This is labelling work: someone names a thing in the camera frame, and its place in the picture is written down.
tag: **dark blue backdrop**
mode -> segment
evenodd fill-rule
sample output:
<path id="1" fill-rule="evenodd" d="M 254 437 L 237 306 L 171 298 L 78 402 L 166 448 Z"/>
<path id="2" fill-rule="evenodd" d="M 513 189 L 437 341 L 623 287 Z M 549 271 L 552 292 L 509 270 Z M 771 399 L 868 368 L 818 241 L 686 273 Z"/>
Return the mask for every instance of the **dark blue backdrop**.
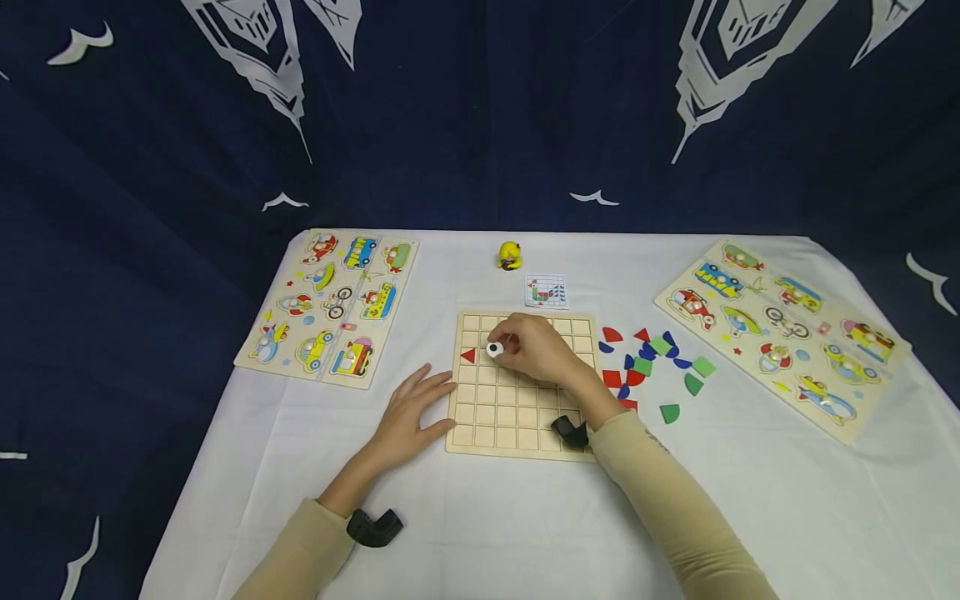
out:
<path id="1" fill-rule="evenodd" d="M 73 597 L 137 594 L 311 226 L 809 235 L 960 397 L 958 319 L 905 265 L 960 305 L 960 7 L 739 7 L 5 1 L 5 588 L 59 597 L 99 517 Z"/>

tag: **wooden grid board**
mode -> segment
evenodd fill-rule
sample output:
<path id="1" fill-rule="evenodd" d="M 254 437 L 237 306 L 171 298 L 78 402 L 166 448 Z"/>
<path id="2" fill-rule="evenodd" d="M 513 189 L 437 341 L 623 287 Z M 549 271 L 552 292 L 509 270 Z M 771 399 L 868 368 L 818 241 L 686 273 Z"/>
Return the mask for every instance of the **wooden grid board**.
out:
<path id="1" fill-rule="evenodd" d="M 446 451 L 513 458 L 594 462 L 592 451 L 564 444 L 550 429 L 561 415 L 579 425 L 576 401 L 548 381 L 498 367 L 487 354 L 487 336 L 509 312 L 460 313 L 454 342 L 449 417 L 457 426 L 446 434 Z M 598 364 L 597 327 L 588 315 L 542 315 L 585 363 Z"/>

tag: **beige sleeve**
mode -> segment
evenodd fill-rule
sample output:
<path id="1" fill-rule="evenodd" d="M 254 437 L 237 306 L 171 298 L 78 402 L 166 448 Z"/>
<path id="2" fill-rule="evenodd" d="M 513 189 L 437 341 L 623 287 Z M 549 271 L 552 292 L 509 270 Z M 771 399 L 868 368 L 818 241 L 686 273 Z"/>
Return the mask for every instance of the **beige sleeve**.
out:
<path id="1" fill-rule="evenodd" d="M 234 600 L 313 600 L 353 549 L 347 520 L 303 500 Z"/>
<path id="2" fill-rule="evenodd" d="M 719 509 L 636 413 L 590 432 L 590 445 L 663 550 L 687 600 L 776 600 Z"/>

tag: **red triangle piece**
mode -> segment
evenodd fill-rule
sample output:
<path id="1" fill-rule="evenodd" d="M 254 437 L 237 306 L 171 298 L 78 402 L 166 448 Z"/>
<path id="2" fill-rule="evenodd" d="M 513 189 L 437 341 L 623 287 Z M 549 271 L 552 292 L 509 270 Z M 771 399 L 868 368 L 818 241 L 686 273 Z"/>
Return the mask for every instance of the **red triangle piece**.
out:
<path id="1" fill-rule="evenodd" d="M 627 385 L 629 386 L 640 385 L 646 378 L 647 376 L 642 372 L 634 371 L 633 369 L 627 371 Z"/>
<path id="2" fill-rule="evenodd" d="M 623 385 L 620 379 L 620 371 L 603 371 L 603 383 L 608 388 L 619 388 Z"/>
<path id="3" fill-rule="evenodd" d="M 612 327 L 603 328 L 603 339 L 607 340 L 607 343 L 611 342 L 622 342 L 623 336 L 620 335 L 620 332 Z"/>

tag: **green square piece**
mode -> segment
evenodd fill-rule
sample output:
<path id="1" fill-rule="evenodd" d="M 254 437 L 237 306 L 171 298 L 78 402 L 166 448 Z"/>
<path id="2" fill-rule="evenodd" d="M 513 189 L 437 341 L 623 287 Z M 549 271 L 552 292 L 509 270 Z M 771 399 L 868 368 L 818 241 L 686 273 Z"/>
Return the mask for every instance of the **green square piece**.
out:
<path id="1" fill-rule="evenodd" d="M 661 336 L 657 336 L 656 338 L 651 340 L 650 346 L 652 346 L 653 349 L 656 350 L 657 354 L 659 354 L 660 356 L 665 356 L 666 353 L 673 348 L 673 346 L 669 342 L 664 340 Z"/>
<path id="2" fill-rule="evenodd" d="M 638 356 L 634 360 L 634 371 L 642 372 L 646 376 L 654 374 L 654 362 Z"/>
<path id="3" fill-rule="evenodd" d="M 697 360 L 693 361 L 693 370 L 698 372 L 701 377 L 710 377 L 713 375 L 713 372 L 717 370 L 709 360 L 701 356 Z"/>

